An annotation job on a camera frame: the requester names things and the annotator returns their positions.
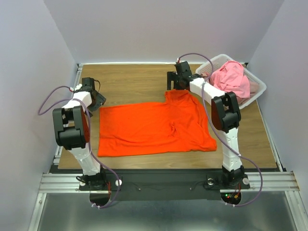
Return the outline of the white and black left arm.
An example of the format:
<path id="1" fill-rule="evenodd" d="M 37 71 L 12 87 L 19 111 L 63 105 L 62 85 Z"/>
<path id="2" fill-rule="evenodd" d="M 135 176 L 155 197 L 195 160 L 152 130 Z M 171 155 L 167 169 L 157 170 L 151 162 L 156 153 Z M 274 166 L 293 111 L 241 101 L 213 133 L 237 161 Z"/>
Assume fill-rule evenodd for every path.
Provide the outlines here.
<path id="1" fill-rule="evenodd" d="M 102 190 L 107 185 L 105 170 L 91 155 L 90 126 L 87 117 L 106 101 L 95 88 L 97 80 L 82 78 L 73 89 L 73 98 L 61 108 L 53 109 L 55 140 L 69 151 L 80 164 L 83 175 L 77 180 L 82 189 Z"/>

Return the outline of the orange t shirt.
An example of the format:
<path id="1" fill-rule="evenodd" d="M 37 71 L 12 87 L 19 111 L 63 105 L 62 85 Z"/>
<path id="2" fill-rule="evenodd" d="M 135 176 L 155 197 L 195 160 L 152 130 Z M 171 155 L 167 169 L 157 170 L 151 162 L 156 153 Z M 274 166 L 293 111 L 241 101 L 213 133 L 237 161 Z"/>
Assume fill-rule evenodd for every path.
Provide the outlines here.
<path id="1" fill-rule="evenodd" d="M 216 151 L 203 105 L 187 90 L 165 92 L 165 101 L 100 109 L 99 157 Z"/>

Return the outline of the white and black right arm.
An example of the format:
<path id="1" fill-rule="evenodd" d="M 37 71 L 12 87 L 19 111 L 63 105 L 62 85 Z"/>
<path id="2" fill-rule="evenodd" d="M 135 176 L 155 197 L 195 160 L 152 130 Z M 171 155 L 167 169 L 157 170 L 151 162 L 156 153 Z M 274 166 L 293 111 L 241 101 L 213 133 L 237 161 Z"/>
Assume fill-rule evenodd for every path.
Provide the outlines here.
<path id="1" fill-rule="evenodd" d="M 241 113 L 235 93 L 223 92 L 209 83 L 209 77 L 193 74 L 187 61 L 177 61 L 174 66 L 175 72 L 167 72 L 167 89 L 188 90 L 211 105 L 209 123 L 222 143 L 221 182 L 227 188 L 241 185 L 245 172 L 238 147 Z"/>

